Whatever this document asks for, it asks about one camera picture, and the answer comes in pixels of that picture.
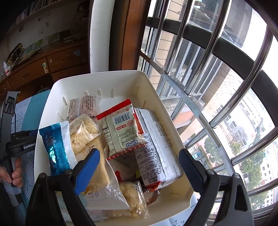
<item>wooden drawer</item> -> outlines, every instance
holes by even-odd
[[[46,68],[44,69],[42,66],[43,63],[46,63],[45,57],[34,61],[11,75],[11,77],[8,78],[8,83],[11,86],[11,89],[16,91],[16,89],[22,85],[25,85],[43,75],[49,74],[48,65],[46,64]]]
[[[0,100],[3,100],[7,94],[8,91],[10,91],[10,87],[8,85],[7,81],[0,83]]]
[[[89,65],[83,64],[75,67],[70,67],[58,72],[55,72],[52,75],[53,81],[56,82],[62,78],[67,78],[75,75],[83,75],[90,73]]]
[[[74,46],[47,56],[51,73],[88,63],[88,45]]]

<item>red stamp logo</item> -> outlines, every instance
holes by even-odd
[[[134,121],[133,121],[133,120],[129,120],[129,121],[127,122],[127,124],[128,124],[128,126],[133,126]]]
[[[116,128],[116,130],[122,129],[122,128],[124,128],[124,127],[126,127],[126,124],[124,124],[124,125],[122,125],[122,126],[117,127],[117,128]]]

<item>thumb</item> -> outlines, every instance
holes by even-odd
[[[10,178],[6,168],[0,166],[0,178],[8,183],[12,183],[12,179]]]

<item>blue foil wrapper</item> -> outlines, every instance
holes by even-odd
[[[70,169],[61,133],[61,123],[39,129],[49,156],[51,175],[62,174]]]

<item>dark sleeve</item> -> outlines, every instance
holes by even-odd
[[[0,225],[15,225],[14,207],[2,183],[0,183]]]

